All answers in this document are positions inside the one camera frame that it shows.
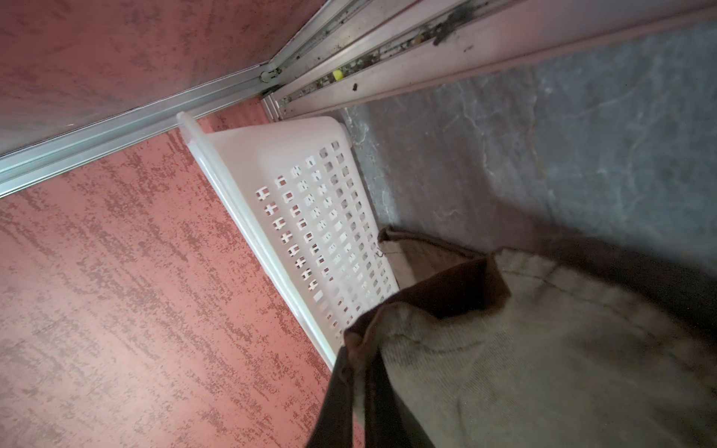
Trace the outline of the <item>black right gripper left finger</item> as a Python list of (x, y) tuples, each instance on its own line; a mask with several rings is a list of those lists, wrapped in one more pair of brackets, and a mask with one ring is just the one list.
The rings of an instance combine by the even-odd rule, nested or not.
[(317, 423), (306, 447), (351, 448), (353, 446), (354, 371), (342, 346), (332, 370)]

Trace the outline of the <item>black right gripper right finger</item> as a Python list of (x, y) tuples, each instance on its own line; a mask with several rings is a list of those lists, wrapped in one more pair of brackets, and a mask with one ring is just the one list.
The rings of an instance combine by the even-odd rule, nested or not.
[(412, 412), (394, 391), (380, 353), (364, 375), (364, 436), (367, 447), (433, 447)]

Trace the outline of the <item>brown corduroy trousers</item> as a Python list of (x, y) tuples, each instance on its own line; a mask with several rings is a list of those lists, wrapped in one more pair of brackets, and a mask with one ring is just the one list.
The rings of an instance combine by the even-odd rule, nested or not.
[(384, 229), (398, 293), (347, 332), (433, 447), (713, 447), (716, 345), (631, 289), (530, 252)]

